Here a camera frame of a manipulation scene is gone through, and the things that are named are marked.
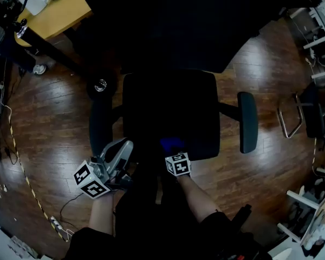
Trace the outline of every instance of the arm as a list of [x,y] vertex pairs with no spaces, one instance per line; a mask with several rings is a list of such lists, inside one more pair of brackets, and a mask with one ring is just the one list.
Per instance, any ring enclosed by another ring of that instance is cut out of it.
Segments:
[[217,204],[187,175],[177,177],[183,189],[189,208],[201,223],[209,215],[220,212]]
[[91,229],[113,235],[113,193],[110,192],[93,202],[89,227]]

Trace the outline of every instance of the caution tape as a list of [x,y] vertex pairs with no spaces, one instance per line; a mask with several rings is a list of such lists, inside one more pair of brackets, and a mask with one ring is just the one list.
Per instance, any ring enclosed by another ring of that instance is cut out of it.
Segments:
[[44,217],[45,217],[46,220],[50,223],[50,225],[51,225],[52,228],[55,230],[55,232],[57,232],[58,235],[59,235],[59,237],[62,238],[65,242],[68,242],[69,240],[65,239],[65,238],[60,234],[60,232],[57,230],[57,228],[55,227],[55,225],[50,221],[50,219],[48,218],[48,215],[47,215],[47,213],[45,212],[45,210],[43,209],[43,207],[42,207],[40,201],[37,199],[37,197],[36,197],[36,193],[34,192],[33,187],[31,187],[31,184],[30,184],[29,178],[28,178],[28,176],[27,176],[27,174],[26,174],[26,172],[25,172],[25,169],[24,169],[24,167],[23,167],[23,165],[22,165],[22,162],[21,162],[21,159],[20,159],[20,155],[19,155],[19,153],[18,153],[18,149],[17,149],[17,145],[16,145],[16,140],[15,140],[15,137],[14,137],[14,135],[13,135],[13,128],[12,128],[12,123],[11,123],[11,114],[9,115],[9,125],[10,125],[10,132],[11,132],[11,136],[12,136],[12,140],[13,140],[13,145],[15,146],[15,151],[16,151],[17,159],[18,159],[18,162],[19,162],[19,164],[20,164],[20,166],[21,166],[21,169],[22,169],[22,171],[23,171],[23,173],[24,173],[25,180],[26,180],[26,182],[28,183],[28,186],[29,186],[29,188],[30,188],[30,190],[31,190],[32,195],[33,195],[34,198],[36,199],[37,204],[38,204],[38,206],[40,207],[40,209],[41,209],[41,211],[42,211]]

